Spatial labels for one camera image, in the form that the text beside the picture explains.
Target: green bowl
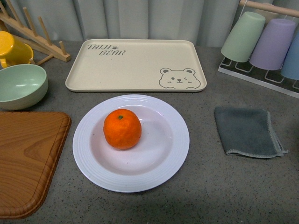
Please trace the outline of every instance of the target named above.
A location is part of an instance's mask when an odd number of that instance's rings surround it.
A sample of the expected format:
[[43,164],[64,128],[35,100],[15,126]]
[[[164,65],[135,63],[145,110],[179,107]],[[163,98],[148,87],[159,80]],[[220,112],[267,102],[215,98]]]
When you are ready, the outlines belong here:
[[46,71],[34,64],[0,70],[0,108],[21,110],[38,103],[47,93]]

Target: yellow mug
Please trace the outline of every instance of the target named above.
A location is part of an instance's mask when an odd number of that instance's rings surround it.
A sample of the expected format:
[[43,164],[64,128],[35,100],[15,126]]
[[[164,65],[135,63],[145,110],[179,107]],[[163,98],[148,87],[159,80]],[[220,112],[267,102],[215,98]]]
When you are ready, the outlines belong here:
[[0,63],[3,68],[17,64],[30,64],[32,48],[17,40],[10,33],[0,31]]

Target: mug handle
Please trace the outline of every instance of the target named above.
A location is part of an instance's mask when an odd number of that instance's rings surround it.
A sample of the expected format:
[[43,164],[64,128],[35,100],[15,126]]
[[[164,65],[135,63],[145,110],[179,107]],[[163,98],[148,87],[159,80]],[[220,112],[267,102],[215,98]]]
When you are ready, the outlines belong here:
[[7,68],[7,67],[8,67],[5,58],[1,58],[1,59],[0,59],[0,63],[1,63],[2,68]]

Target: cup rack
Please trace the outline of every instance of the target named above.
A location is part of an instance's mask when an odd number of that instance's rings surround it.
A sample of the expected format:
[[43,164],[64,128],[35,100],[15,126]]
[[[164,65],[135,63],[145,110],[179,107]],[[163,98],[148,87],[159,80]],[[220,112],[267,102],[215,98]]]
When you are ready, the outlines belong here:
[[42,26],[42,29],[44,31],[46,38],[43,38],[36,32],[35,26],[31,20],[31,17],[30,17],[30,14],[28,13],[27,8],[24,7],[23,10],[26,15],[27,21],[30,25],[30,28],[27,28],[26,26],[24,26],[22,24],[22,22],[18,16],[18,14],[16,13],[13,5],[11,4],[10,0],[6,0],[6,3],[7,3],[7,6],[10,8],[14,18],[12,18],[8,15],[5,7],[3,6],[2,2],[0,1],[0,9],[1,9],[1,11],[0,11],[0,29],[2,31],[9,32],[6,24],[11,26],[12,28],[19,31],[20,33],[22,33],[24,36],[28,37],[31,40],[25,39],[25,38],[22,38],[22,37],[19,37],[16,35],[14,35],[14,37],[18,38],[23,43],[28,44],[32,49],[48,55],[44,59],[42,59],[36,63],[34,62],[34,60],[31,60],[32,64],[40,65],[52,58],[57,58],[64,62],[68,62],[71,59],[71,55],[66,52],[62,41],[59,42],[60,48],[51,42],[48,31],[47,31],[47,29],[43,23],[43,20],[40,16],[38,17],[38,20],[40,22],[40,25]]
[[[299,18],[299,11],[293,9],[248,0],[241,0],[239,5]],[[238,63],[224,58],[218,71],[299,98],[299,81],[283,77],[280,70],[267,71],[256,68],[249,62]]]

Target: gray countertop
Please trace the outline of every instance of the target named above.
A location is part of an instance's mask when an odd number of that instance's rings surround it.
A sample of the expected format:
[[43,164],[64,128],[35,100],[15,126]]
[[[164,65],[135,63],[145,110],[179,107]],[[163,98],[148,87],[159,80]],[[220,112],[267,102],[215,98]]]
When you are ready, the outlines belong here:
[[[181,169],[162,185],[117,193],[89,181],[73,157],[72,140],[93,107],[131,92],[72,92],[65,80],[81,47],[65,42],[72,60],[51,59],[49,90],[26,111],[65,112],[72,125],[47,197],[31,216],[0,223],[186,224],[299,223],[299,99],[218,72],[220,48],[196,47],[207,80],[202,92],[135,92],[173,106],[184,118],[190,148]],[[214,118],[216,106],[261,108],[289,154],[273,159],[226,155]]]

